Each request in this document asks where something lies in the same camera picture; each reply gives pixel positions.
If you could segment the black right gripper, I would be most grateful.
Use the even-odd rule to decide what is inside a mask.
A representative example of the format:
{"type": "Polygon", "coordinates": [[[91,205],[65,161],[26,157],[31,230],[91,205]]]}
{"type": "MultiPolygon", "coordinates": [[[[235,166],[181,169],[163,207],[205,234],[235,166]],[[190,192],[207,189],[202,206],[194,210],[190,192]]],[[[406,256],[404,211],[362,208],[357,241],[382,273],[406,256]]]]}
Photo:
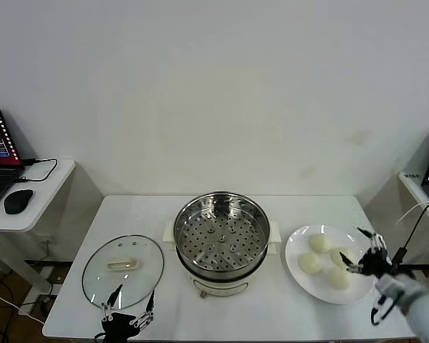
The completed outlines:
{"type": "Polygon", "coordinates": [[[363,255],[358,264],[353,264],[351,260],[342,252],[339,253],[342,262],[347,267],[347,271],[354,274],[362,274],[365,276],[375,276],[380,279],[384,274],[389,274],[392,270],[392,264],[388,261],[388,252],[383,237],[375,232],[368,230],[357,230],[368,238],[370,248],[363,255]]]}

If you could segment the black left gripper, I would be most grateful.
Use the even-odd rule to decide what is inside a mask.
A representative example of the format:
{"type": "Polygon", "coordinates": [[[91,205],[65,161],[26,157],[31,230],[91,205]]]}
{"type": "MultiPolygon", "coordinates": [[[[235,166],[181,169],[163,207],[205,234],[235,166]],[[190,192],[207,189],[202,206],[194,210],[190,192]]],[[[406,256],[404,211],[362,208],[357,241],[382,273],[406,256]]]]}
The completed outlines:
{"type": "Polygon", "coordinates": [[[135,326],[148,326],[154,320],[154,296],[153,290],[149,296],[145,311],[138,317],[130,314],[113,312],[112,307],[119,298],[123,284],[120,284],[110,295],[106,303],[102,303],[103,317],[101,320],[103,342],[128,342],[129,338],[140,333],[140,328],[135,326]]]}

